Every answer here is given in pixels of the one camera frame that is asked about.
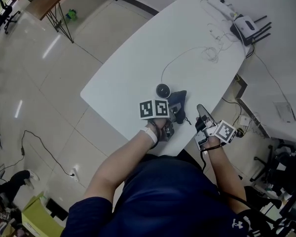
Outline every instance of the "navy t-shirt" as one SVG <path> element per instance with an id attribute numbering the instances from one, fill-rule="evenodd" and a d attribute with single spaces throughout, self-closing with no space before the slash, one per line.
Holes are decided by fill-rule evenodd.
<path id="1" fill-rule="evenodd" d="M 246 237 L 245 226 L 198 168 L 159 158 L 140 163 L 131 173 L 114 213 L 101 197 L 74 204 L 62 237 Z"/>

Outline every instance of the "person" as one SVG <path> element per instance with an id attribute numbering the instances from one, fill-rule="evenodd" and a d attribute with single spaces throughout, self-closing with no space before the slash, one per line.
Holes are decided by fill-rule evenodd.
<path id="1" fill-rule="evenodd" d="M 31 190 L 34 189 L 29 179 L 39 181 L 39 177 L 28 169 L 17 172 L 11 177 L 10 181 L 0 185 L 0 211 L 11 205 L 22 185 L 29 186 Z"/>
<path id="2" fill-rule="evenodd" d="M 154 122 L 161 129 L 165 119 Z M 157 135 L 155 126 L 146 127 Z M 83 199 L 69 209 L 61 237 L 242 237 L 268 231 L 255 211 L 222 195 L 246 200 L 222 147 L 209 151 L 219 192 L 187 152 L 177 157 L 146 155 L 154 144 L 152 137 L 140 130 L 101 164 Z M 217 137 L 210 137 L 204 147 L 219 143 Z M 112 213 L 113 195 L 122 182 L 123 192 Z"/>

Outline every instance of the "logo on shirt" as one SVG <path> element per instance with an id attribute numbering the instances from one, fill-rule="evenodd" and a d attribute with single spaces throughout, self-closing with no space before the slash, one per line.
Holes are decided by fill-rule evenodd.
<path id="1" fill-rule="evenodd" d="M 239 223 L 237 224 L 237 223 L 236 223 L 236 219 L 233 219 L 232 228 L 233 228 L 233 227 L 239 227 L 239 229 L 243 228 L 243 226 L 242 226 L 242 222 L 239 221 Z"/>

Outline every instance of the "tiled floor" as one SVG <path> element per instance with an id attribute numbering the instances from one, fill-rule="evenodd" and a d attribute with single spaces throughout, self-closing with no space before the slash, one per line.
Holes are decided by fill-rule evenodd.
<path id="1" fill-rule="evenodd" d="M 21 0 L 14 10 L 26 4 Z M 9 35 L 0 33 L 0 162 L 8 166 L 21 159 L 21 138 L 27 129 L 42 138 L 67 172 L 75 167 L 80 179 L 76 183 L 67 176 L 39 140 L 27 133 L 25 159 L 4 175 L 9 179 L 13 173 L 30 168 L 40 176 L 40 181 L 34 182 L 34 191 L 21 188 L 15 199 L 20 208 L 32 195 L 45 191 L 68 210 L 83 195 L 98 166 L 126 142 L 80 98 L 80 92 L 102 63 L 152 17 L 123 1 L 64 0 L 62 5 L 64 11 L 77 10 L 79 19 L 69 24 L 74 44 L 55 32 L 48 20 L 38 21 L 25 12 Z M 236 85 L 232 84 L 226 99 L 232 100 Z M 221 101 L 214 117 L 232 122 L 239 112 L 236 108 Z M 249 132 L 225 150 L 239 174 L 247 179 L 259 168 L 253 157 L 265 157 L 269 143 Z M 186 150 L 201 162 L 193 140 Z M 210 164 L 206 174 L 215 181 Z"/>

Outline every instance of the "white table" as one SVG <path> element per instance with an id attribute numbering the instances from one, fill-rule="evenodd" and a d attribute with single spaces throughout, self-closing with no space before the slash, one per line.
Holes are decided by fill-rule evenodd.
<path id="1" fill-rule="evenodd" d="M 195 48 L 177 58 L 164 72 L 163 82 L 172 92 L 187 90 L 185 112 L 192 125 L 175 123 L 171 140 L 159 143 L 152 152 L 176 156 L 196 134 L 197 104 L 211 112 L 244 60 L 242 43 L 224 35 L 230 33 L 230 25 L 205 0 L 177 0 L 149 20 L 107 60 L 81 97 L 130 140 L 147 123 L 139 119 L 139 102 L 155 97 L 155 88 L 167 64 L 191 48 L 222 49 L 215 63 L 206 58 L 205 48 Z"/>

